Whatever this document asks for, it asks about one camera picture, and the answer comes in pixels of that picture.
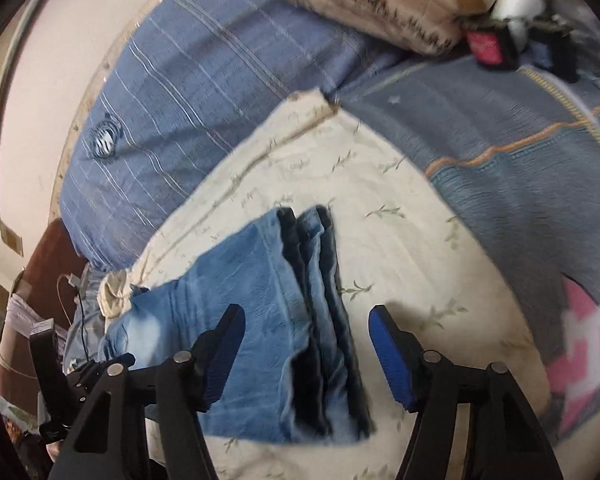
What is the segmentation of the blue denim pants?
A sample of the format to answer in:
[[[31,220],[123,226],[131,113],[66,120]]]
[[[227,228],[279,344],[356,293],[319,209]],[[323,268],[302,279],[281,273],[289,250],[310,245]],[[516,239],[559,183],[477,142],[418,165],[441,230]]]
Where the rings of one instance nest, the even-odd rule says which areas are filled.
[[[176,280],[137,289],[98,356],[137,367],[190,348],[231,304],[246,330],[205,434],[273,444],[352,444],[372,430],[338,290],[329,211],[270,210],[201,255]]]

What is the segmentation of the lavender cloth on headboard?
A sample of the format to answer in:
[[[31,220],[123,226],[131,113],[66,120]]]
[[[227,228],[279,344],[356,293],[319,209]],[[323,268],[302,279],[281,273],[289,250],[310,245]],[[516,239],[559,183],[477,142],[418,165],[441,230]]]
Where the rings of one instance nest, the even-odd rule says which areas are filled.
[[[24,338],[29,339],[38,328],[50,328],[53,319],[42,318],[19,295],[11,294],[7,301],[5,323]]]

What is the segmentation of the brown headboard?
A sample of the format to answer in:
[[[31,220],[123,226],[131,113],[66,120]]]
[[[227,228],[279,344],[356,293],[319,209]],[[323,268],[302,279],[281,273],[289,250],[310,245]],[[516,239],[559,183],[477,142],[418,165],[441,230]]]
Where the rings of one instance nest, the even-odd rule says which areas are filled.
[[[65,330],[70,327],[56,294],[60,274],[81,275],[87,260],[73,248],[64,222],[48,225],[29,263],[16,278],[12,292],[19,295],[42,318],[52,318]],[[69,313],[76,312],[71,297],[65,299]],[[17,408],[31,413],[36,405],[38,380],[34,374],[29,341],[4,325],[0,342],[0,396]]]

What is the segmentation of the cream leaf-print bedsheet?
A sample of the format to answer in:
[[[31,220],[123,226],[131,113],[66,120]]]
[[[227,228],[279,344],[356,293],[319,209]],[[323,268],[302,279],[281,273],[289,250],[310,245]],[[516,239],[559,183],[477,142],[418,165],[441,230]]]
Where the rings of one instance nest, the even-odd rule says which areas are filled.
[[[550,400],[544,366],[504,278],[424,176],[358,118],[318,91],[295,93],[206,177],[151,237],[134,264],[108,278],[107,316],[133,286],[182,275],[197,257],[276,207],[326,207],[334,222],[340,294],[375,430],[351,446],[277,446],[212,438],[223,479],[391,479],[414,425],[393,399],[368,336],[384,304],[422,346],[452,362],[506,364],[532,408]]]

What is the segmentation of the blue grey patterned blanket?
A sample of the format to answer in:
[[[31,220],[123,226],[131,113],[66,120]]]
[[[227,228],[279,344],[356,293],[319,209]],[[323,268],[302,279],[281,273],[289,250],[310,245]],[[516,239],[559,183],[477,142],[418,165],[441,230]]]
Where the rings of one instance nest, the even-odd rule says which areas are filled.
[[[550,382],[550,440],[600,410],[600,79],[464,56],[336,94],[471,230],[512,289]]]

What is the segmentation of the blue plaid pillow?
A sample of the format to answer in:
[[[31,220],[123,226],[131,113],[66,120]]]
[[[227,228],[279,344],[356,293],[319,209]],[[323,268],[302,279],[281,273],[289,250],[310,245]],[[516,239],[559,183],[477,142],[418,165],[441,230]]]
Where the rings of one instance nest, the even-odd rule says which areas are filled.
[[[163,0],[110,70],[60,193],[76,251],[130,266],[291,93],[333,96],[405,52],[282,0]]]

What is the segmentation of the red black small device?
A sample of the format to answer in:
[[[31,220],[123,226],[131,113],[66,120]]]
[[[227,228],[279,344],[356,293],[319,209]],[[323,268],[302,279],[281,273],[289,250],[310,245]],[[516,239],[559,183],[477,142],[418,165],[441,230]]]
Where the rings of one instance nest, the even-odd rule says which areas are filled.
[[[476,61],[488,70],[516,70],[519,53],[507,28],[468,30],[468,47]]]

